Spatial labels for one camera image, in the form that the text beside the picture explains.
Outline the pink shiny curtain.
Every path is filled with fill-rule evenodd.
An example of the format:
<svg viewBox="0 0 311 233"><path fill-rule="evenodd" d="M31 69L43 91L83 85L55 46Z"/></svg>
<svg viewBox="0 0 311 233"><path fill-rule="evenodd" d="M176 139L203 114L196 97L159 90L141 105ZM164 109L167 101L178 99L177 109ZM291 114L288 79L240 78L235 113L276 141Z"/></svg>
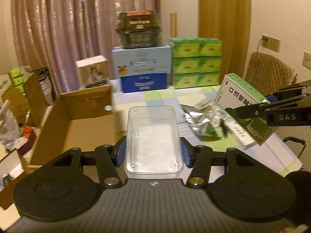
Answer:
<svg viewBox="0 0 311 233"><path fill-rule="evenodd" d="M18 64L47 67L56 93L77 90L76 61L111 59L121 12L159 9L160 0L11 0Z"/></svg>

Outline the light blue carton box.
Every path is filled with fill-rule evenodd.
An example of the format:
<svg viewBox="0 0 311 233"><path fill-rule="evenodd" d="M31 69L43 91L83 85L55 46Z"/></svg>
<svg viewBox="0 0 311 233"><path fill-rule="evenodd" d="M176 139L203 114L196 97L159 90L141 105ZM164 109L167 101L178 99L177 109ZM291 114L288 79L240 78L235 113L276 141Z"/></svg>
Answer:
<svg viewBox="0 0 311 233"><path fill-rule="evenodd" d="M154 47L125 49L121 46L112 49L114 76L171 73L172 47L158 43Z"/></svg>

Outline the black food container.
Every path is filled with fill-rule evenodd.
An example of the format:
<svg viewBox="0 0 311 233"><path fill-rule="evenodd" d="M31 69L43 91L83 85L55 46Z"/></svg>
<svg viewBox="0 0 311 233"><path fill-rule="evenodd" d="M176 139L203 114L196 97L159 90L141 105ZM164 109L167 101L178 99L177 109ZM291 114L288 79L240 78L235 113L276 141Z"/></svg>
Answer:
<svg viewBox="0 0 311 233"><path fill-rule="evenodd" d="M125 49L156 46L160 30L158 14L153 10L121 12L116 26Z"/></svg>

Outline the brown cardboard box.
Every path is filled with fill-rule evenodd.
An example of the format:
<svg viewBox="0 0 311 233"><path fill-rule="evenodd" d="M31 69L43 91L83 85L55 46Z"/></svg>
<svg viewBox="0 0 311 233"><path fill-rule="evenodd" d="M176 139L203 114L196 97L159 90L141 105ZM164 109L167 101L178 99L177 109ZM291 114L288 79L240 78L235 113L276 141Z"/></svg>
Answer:
<svg viewBox="0 0 311 233"><path fill-rule="evenodd" d="M93 151L124 136L112 91L105 85L60 94L34 143L28 173L73 147Z"/></svg>

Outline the clear plastic tray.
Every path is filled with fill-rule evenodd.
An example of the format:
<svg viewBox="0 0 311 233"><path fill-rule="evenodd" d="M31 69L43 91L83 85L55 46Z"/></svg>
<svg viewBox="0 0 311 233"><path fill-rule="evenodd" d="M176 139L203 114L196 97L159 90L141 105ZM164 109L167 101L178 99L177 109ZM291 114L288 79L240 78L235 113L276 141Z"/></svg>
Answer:
<svg viewBox="0 0 311 233"><path fill-rule="evenodd" d="M132 179L175 179L183 170L175 110L136 106L129 110L124 170Z"/></svg>

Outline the dark blue milk carton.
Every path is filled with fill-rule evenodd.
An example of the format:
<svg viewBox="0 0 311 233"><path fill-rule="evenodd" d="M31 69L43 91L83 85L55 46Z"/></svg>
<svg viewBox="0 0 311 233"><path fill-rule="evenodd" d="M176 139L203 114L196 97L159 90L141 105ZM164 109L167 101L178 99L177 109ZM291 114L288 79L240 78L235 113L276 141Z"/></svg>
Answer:
<svg viewBox="0 0 311 233"><path fill-rule="evenodd" d="M134 93L167 88L166 72L129 75L121 77L123 93Z"/></svg>

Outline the crumpled white plastic bag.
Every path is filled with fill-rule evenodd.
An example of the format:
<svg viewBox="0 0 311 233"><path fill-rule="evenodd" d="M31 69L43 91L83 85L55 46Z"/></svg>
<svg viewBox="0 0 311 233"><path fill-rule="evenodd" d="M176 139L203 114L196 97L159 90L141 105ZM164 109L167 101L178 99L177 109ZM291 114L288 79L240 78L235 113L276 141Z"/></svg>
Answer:
<svg viewBox="0 0 311 233"><path fill-rule="evenodd" d="M1 143L6 150L13 150L16 140L21 136L21 129L10 109L10 101L5 100L1 107Z"/></svg>

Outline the white photo printed box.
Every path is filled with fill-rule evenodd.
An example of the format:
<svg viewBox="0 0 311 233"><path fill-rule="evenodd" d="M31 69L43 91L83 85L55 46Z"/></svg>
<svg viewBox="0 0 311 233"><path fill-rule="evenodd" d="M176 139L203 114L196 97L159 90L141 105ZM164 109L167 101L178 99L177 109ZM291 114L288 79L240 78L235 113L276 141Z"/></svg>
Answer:
<svg viewBox="0 0 311 233"><path fill-rule="evenodd" d="M75 62L81 88L93 88L108 83L107 59L93 56Z"/></svg>

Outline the silver green foil pouch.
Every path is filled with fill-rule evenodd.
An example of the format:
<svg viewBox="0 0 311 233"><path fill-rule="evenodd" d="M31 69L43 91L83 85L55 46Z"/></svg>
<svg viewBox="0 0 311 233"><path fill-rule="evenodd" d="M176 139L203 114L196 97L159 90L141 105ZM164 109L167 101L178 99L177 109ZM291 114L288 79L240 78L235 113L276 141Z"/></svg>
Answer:
<svg viewBox="0 0 311 233"><path fill-rule="evenodd" d="M203 99L194 106L180 104L180 111L195 135L213 139L227 138L229 128L225 120L229 116L209 98Z"/></svg>

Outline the plaid tablecloth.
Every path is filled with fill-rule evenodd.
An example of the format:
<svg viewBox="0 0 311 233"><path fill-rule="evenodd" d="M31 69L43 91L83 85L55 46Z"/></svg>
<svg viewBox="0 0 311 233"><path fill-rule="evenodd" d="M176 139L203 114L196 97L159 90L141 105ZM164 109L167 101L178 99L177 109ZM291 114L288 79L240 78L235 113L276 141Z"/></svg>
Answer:
<svg viewBox="0 0 311 233"><path fill-rule="evenodd" d="M118 131L127 131L128 112L136 106L171 106L176 113L179 135L192 145L206 145L214 151L235 147L273 171L286 176L303 169L303 164L275 134L262 145L254 140L214 103L218 86L176 90L123 93L118 81L112 82L113 104L118 115Z"/></svg>

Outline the green tissue pack stack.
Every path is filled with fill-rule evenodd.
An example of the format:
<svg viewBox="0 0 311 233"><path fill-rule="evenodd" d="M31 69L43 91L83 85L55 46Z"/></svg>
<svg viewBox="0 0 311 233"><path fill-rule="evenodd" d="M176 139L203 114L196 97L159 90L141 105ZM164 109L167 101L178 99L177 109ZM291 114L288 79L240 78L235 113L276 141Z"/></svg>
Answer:
<svg viewBox="0 0 311 233"><path fill-rule="evenodd" d="M172 84L176 89L219 84L222 41L215 38L172 38Z"/></svg>

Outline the white green long box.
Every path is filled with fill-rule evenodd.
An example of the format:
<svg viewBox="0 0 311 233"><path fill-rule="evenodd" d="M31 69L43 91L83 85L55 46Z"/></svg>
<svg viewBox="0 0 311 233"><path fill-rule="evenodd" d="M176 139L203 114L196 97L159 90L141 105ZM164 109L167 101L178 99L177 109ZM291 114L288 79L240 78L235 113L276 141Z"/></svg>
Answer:
<svg viewBox="0 0 311 233"><path fill-rule="evenodd" d="M246 150L256 144L252 137L234 119L226 119L225 125L229 128L242 150Z"/></svg>

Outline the small green tissue packs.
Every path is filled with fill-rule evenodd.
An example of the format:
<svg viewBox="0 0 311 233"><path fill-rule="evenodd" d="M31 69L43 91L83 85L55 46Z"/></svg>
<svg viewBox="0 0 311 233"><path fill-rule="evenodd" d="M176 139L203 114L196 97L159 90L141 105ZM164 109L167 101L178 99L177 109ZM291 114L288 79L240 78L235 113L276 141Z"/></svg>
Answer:
<svg viewBox="0 0 311 233"><path fill-rule="evenodd" d="M32 76L32 70L30 66L18 66L9 72L10 78L14 87L19 89L22 94L24 92L24 84Z"/></svg>

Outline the brown curtain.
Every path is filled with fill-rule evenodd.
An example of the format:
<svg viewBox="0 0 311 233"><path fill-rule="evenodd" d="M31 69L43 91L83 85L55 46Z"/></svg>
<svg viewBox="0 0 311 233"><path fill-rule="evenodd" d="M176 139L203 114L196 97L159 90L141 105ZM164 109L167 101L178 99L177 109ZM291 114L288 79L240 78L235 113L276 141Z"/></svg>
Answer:
<svg viewBox="0 0 311 233"><path fill-rule="evenodd" d="M198 0L198 36L222 41L220 81L244 74L251 12L251 0Z"/></svg>

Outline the green medicine box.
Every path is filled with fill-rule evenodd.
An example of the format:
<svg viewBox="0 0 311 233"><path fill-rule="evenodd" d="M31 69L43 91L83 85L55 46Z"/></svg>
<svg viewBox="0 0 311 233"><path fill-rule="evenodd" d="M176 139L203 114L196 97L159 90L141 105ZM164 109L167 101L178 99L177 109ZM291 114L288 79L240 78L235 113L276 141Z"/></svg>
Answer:
<svg viewBox="0 0 311 233"><path fill-rule="evenodd" d="M218 90L215 103L233 118L246 133L262 145L277 127L268 126L259 104L269 101L235 73L227 74Z"/></svg>

